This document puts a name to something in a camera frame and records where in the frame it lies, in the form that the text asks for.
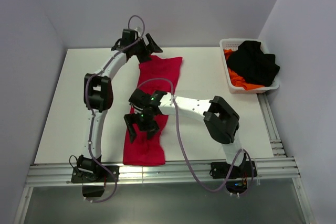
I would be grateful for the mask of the red t shirt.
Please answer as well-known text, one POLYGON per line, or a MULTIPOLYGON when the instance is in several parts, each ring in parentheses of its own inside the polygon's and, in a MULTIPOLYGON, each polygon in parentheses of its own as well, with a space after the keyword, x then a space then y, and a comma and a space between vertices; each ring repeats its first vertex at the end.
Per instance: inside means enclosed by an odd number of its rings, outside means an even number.
MULTIPOLYGON (((172 82, 173 87, 176 88, 182 62, 182 57, 162 59, 152 55, 150 61, 139 64, 138 87, 149 94, 153 94, 156 90, 170 92, 171 86, 167 81, 172 82)), ((146 133, 139 131, 137 126, 134 127, 137 136, 133 143, 131 143, 129 132, 125 133, 122 161, 124 165, 160 166, 165 164, 165 154, 160 144, 160 137, 168 118, 167 115, 155 117, 159 131, 149 140, 146 133)))

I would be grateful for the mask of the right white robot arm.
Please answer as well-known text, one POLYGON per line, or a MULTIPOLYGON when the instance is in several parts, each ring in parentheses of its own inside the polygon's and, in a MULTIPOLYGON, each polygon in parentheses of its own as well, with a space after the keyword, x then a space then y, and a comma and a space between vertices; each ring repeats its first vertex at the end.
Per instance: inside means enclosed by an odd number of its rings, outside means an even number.
POLYGON ((210 137, 222 145, 230 175, 237 177, 245 171, 246 154, 238 137, 239 115, 224 98, 215 96, 210 100, 198 100, 177 97, 161 90, 148 94, 136 89, 129 102, 135 112, 126 114, 124 120, 131 142, 137 137, 134 125, 151 139, 160 129, 155 121, 158 115, 190 118, 203 122, 210 137))

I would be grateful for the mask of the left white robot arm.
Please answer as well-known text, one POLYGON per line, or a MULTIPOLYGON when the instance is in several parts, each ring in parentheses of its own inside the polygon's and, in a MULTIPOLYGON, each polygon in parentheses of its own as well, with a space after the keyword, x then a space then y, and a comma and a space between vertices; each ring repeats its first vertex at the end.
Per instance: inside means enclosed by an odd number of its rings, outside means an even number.
POLYGON ((112 79, 132 56, 144 63, 151 60, 152 53, 163 51, 149 33, 145 37, 147 42, 136 30, 124 29, 122 37, 111 48, 110 58, 96 72, 84 77, 83 101, 89 111, 88 129, 77 167, 91 182, 98 181, 105 171, 101 167, 101 138, 104 120, 113 104, 112 79))

